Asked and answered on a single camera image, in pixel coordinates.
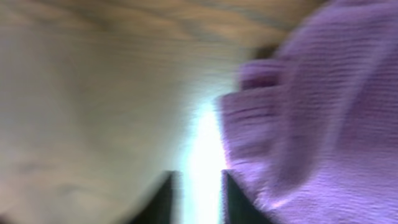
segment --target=purple fabric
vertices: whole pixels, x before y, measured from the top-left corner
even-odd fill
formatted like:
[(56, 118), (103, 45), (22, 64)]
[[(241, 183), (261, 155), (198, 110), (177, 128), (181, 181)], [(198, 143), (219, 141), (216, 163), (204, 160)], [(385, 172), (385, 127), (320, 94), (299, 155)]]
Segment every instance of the purple fabric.
[(332, 1), (221, 100), (228, 168), (282, 224), (398, 223), (398, 2)]

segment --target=purple knit sweater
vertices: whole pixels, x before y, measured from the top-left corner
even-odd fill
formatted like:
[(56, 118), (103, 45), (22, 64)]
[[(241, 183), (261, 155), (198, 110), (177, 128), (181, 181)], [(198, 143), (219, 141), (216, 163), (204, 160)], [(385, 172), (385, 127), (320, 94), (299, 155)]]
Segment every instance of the purple knit sweater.
[(283, 224), (398, 223), (398, 2), (332, 1), (223, 97), (226, 157)]

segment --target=knit texture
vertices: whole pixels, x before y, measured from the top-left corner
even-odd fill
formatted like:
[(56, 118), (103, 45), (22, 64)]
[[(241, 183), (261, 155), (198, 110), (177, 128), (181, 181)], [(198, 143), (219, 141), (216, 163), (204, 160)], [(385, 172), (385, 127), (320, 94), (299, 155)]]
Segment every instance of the knit texture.
[(276, 223), (398, 223), (397, 12), (332, 1), (222, 98), (229, 173)]

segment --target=wooden surface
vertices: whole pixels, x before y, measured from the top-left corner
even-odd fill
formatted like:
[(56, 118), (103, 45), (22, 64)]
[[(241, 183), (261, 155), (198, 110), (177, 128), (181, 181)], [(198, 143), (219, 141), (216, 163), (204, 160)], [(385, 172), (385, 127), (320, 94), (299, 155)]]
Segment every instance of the wooden surface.
[(216, 98), (315, 0), (0, 1), (0, 211), (115, 223), (163, 170), (176, 223), (219, 221)]

